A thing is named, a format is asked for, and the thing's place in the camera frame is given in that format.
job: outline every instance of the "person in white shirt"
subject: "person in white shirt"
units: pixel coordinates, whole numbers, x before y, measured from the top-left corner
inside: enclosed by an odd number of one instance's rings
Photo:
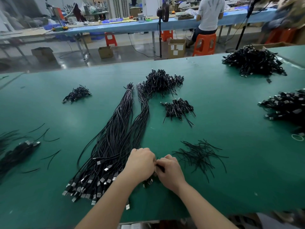
[[[224,15],[224,2],[225,0],[201,0],[196,16],[200,25],[195,29],[192,40],[187,42],[187,48],[196,42],[198,34],[214,34],[217,31],[218,19]]]

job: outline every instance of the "white label on box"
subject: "white label on box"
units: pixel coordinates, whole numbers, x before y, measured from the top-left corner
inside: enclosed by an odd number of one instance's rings
[[[177,45],[177,50],[182,51],[184,45]]]

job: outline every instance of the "orange plastic stool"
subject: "orange plastic stool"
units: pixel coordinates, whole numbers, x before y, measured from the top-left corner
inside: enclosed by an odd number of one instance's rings
[[[294,34],[296,32],[296,28],[290,28],[290,29],[274,29],[270,35],[265,44],[269,43],[277,43],[277,42],[287,42],[290,43],[293,40]]]
[[[114,44],[115,46],[117,46],[117,43],[116,43],[116,40],[115,40],[115,37],[114,37],[113,33],[105,32],[105,40],[106,40],[107,46],[109,46],[110,44]]]
[[[161,38],[162,38],[163,42],[166,42],[168,38],[173,39],[173,31],[172,30],[161,31]]]
[[[197,48],[197,44],[201,40],[201,46]],[[210,42],[214,40],[213,47],[210,47]],[[215,53],[215,45],[216,45],[216,34],[198,34],[195,48],[193,52],[193,56],[195,55],[213,55]]]

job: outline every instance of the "white rubber band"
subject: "white rubber band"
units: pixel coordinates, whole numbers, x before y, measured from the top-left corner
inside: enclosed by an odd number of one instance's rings
[[[297,135],[297,134],[292,134],[292,135],[291,135],[291,137],[292,137],[293,139],[297,140],[297,141],[303,141],[303,140],[304,140],[304,138],[303,138],[302,136]]]

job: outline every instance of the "air conditioner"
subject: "air conditioner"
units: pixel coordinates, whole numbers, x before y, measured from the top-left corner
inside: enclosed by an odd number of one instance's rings
[[[130,16],[128,0],[107,0],[110,18],[127,18]]]

